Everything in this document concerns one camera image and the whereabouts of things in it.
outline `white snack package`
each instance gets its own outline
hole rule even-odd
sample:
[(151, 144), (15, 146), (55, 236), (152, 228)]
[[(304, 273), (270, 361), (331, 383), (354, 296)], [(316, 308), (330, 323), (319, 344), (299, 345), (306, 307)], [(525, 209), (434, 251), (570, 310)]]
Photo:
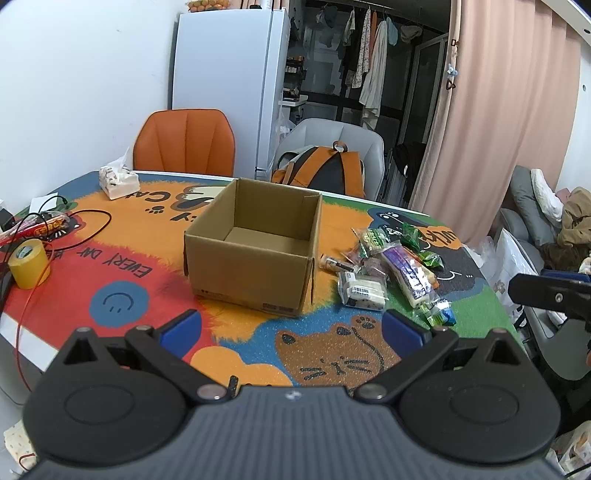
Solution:
[(343, 305), (383, 312), (388, 293), (383, 278), (353, 272), (338, 273), (337, 289)]

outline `roll of tape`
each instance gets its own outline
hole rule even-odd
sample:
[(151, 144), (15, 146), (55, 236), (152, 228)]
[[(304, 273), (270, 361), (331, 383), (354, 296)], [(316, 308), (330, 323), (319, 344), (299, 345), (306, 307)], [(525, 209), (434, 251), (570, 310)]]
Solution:
[[(43, 243), (37, 238), (21, 243), (8, 259), (12, 276), (23, 290), (29, 290), (36, 285), (39, 275), (48, 263)], [(43, 278), (39, 281), (40, 284), (49, 276), (49, 271), (50, 267), (47, 267)]]

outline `pink curtain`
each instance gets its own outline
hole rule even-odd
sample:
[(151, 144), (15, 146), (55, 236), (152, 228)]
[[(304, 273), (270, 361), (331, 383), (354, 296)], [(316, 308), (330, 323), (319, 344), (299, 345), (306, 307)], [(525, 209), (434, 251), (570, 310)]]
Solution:
[(444, 78), (410, 208), (477, 245), (516, 164), (541, 168), (556, 186), (577, 103), (580, 37), (540, 0), (462, 0), (461, 19), (457, 88), (446, 91)]

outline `cardboard box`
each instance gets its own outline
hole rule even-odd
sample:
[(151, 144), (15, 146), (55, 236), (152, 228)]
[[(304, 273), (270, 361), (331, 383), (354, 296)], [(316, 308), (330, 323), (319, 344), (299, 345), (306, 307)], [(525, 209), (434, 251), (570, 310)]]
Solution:
[(321, 208), (318, 192), (233, 180), (185, 231), (193, 292), (298, 316), (313, 295)]

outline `red wire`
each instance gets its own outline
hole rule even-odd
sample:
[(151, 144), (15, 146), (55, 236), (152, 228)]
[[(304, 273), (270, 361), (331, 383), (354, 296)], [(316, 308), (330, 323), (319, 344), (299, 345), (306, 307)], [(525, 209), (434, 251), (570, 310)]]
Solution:
[(27, 307), (29, 305), (29, 301), (33, 297), (33, 294), (35, 293), (35, 290), (37, 289), (37, 287), (41, 283), (41, 279), (43, 278), (43, 275), (45, 274), (45, 272), (47, 271), (47, 269), (49, 268), (49, 265), (51, 264), (51, 262), (53, 260), (53, 255), (54, 255), (54, 249), (53, 249), (53, 247), (50, 244), (48, 244), (48, 243), (45, 243), (45, 246), (51, 248), (51, 254), (49, 256), (49, 262), (47, 262), (47, 265), (45, 266), (45, 268), (43, 268), (43, 270), (41, 272), (41, 275), (39, 275), (39, 278), (35, 282), (35, 286), (31, 289), (31, 293), (27, 297), (27, 301), (25, 302), (25, 306), (22, 308), (21, 319), (17, 323), (17, 338), (15, 340), (15, 345), (14, 345), (14, 355), (15, 355), (15, 357), (17, 359), (18, 375), (19, 375), (19, 377), (21, 377), (22, 383), (25, 385), (25, 387), (27, 388), (27, 390), (29, 392), (32, 391), (32, 390), (31, 390), (31, 387), (29, 386), (29, 384), (27, 383), (27, 380), (25, 379), (25, 375), (22, 373), (22, 368), (21, 368), (21, 353), (19, 351), (18, 344), (20, 342), (20, 337), (21, 337), (21, 326), (22, 326), (22, 324), (25, 321), (25, 312), (27, 311)]
[(26, 455), (21, 455), (21, 456), (18, 458), (18, 464), (21, 466), (21, 468), (22, 468), (23, 470), (26, 470), (26, 471), (28, 472), (28, 471), (29, 471), (29, 469), (28, 469), (26, 466), (24, 466), (24, 465), (22, 464), (22, 460), (23, 460), (23, 459), (25, 459), (25, 458), (34, 457), (34, 456), (35, 456), (35, 453), (28, 453), (28, 454), (26, 454)]

